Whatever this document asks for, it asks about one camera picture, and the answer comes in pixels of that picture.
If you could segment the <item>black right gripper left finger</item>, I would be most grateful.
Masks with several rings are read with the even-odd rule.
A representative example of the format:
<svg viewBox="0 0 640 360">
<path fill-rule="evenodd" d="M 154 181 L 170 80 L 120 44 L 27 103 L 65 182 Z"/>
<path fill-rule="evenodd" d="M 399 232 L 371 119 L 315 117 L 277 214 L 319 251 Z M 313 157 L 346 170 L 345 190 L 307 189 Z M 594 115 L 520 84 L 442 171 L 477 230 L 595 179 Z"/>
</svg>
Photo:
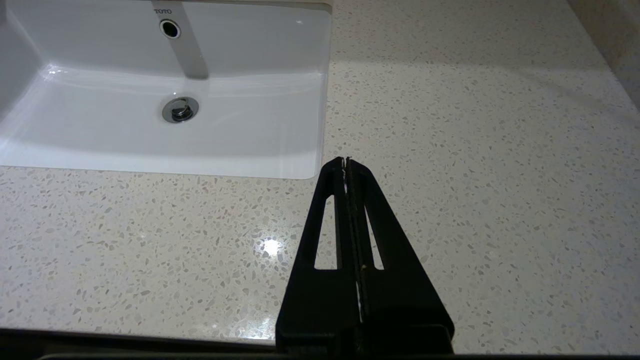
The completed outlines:
<svg viewBox="0 0 640 360">
<path fill-rule="evenodd" d="M 345 160 L 318 174 L 306 222 L 275 326 L 281 352 L 354 352 L 361 323 L 355 246 L 345 192 Z M 334 198 L 336 269 L 317 269 L 327 198 Z"/>
</svg>

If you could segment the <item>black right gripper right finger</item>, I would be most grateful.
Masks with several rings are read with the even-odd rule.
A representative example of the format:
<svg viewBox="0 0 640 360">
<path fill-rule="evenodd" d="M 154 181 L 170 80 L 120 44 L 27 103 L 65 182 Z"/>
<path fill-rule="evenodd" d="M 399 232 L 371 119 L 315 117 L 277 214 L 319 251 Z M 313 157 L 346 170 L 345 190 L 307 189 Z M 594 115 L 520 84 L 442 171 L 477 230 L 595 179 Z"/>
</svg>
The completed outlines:
<svg viewBox="0 0 640 360">
<path fill-rule="evenodd" d="M 453 321 L 373 173 L 347 158 L 365 350 L 450 352 Z"/>
</svg>

